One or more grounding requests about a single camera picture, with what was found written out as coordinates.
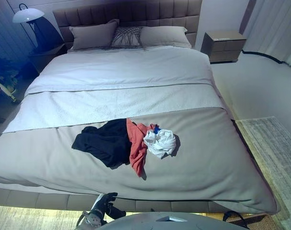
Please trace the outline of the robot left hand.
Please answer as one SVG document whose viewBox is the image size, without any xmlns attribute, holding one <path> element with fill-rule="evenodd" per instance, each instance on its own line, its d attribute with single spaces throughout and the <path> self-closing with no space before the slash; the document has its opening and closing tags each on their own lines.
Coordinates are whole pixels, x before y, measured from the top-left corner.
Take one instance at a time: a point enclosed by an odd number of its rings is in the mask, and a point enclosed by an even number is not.
<svg viewBox="0 0 291 230">
<path fill-rule="evenodd" d="M 120 209 L 114 207 L 112 201 L 116 200 L 118 193 L 112 192 L 108 194 L 100 194 L 97 200 L 94 203 L 93 208 L 90 213 L 94 213 L 101 220 L 104 219 L 105 214 L 107 214 L 112 219 L 119 219 L 121 217 L 126 216 L 125 211 L 121 211 Z"/>
</svg>

